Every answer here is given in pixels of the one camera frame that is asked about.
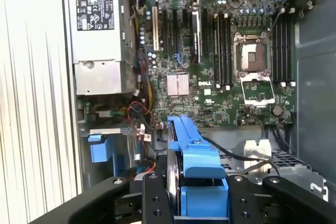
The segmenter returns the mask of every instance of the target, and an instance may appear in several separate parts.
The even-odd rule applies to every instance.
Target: chipset heatsink
[[[189,74],[171,74],[167,76],[168,96],[189,95]]]

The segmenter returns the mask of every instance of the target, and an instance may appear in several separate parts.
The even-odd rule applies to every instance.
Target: motherboard
[[[291,0],[145,0],[139,41],[155,91],[153,122],[199,127],[292,123]]]

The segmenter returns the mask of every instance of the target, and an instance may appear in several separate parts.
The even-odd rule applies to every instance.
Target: blue latch
[[[202,138],[190,118],[169,116],[168,124],[174,125],[177,138],[177,141],[169,142],[169,148],[181,151],[185,178],[225,178],[218,150]]]

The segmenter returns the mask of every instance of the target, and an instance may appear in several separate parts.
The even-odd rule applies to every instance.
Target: green circuit board
[[[227,13],[226,18],[230,25],[230,41],[232,42],[236,33],[244,35],[260,35],[263,31],[269,34],[270,58],[272,59],[273,39],[271,35],[272,17],[276,15],[278,5],[283,5],[288,0],[242,0],[234,6],[229,0],[199,0],[198,10],[207,9],[209,15],[218,12]],[[185,17],[184,9],[191,9],[195,0],[146,0],[143,15],[140,15],[141,31],[143,32],[143,45],[149,55],[149,77],[155,89],[155,108],[152,111],[153,122],[165,122],[169,115],[188,115],[193,119],[198,127],[219,127],[234,126],[244,124],[254,124],[250,120],[250,115],[258,117],[266,125],[275,124],[279,120],[285,123],[292,123],[295,117],[296,89],[290,85],[280,87],[279,83],[272,81],[276,102],[269,104],[264,108],[247,106],[244,103],[242,85],[232,72],[232,85],[230,90],[224,87],[216,87],[215,79],[215,55],[212,49],[203,50],[200,61],[195,63],[192,56],[193,33],[192,25]],[[153,23],[151,20],[152,7],[159,10],[159,40],[160,50],[153,50]],[[248,24],[246,10],[254,13],[254,19],[258,22],[257,26]],[[166,13],[167,18],[163,19],[161,15]],[[174,29],[178,27],[178,38],[174,38]],[[291,34],[289,50],[291,52],[290,64],[295,65],[295,55],[293,51],[293,26],[289,26],[288,34]],[[202,45],[207,41],[208,48],[215,47],[215,35],[213,30],[202,37]],[[171,48],[177,49],[180,53],[180,59],[176,58]],[[291,75],[295,76],[295,70],[291,68]],[[167,77],[171,75],[188,75],[188,94],[169,95]],[[264,100],[272,97],[271,86],[269,82],[250,82],[243,85],[246,99]],[[272,113],[273,108],[278,105],[282,112],[275,116]]]

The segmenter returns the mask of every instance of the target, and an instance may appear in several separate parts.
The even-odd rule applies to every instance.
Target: warning label
[[[113,0],[76,0],[77,31],[113,30]]]

